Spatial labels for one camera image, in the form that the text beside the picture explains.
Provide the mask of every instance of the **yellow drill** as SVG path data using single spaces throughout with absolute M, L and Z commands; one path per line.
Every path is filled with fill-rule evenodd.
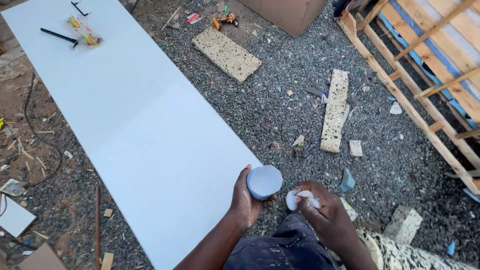
M 239 22 L 237 21 L 237 17 L 233 12 L 228 13 L 227 17 L 225 18 L 213 18 L 212 25 L 215 27 L 216 30 L 220 31 L 222 25 L 224 23 L 233 24 L 235 27 L 239 27 Z

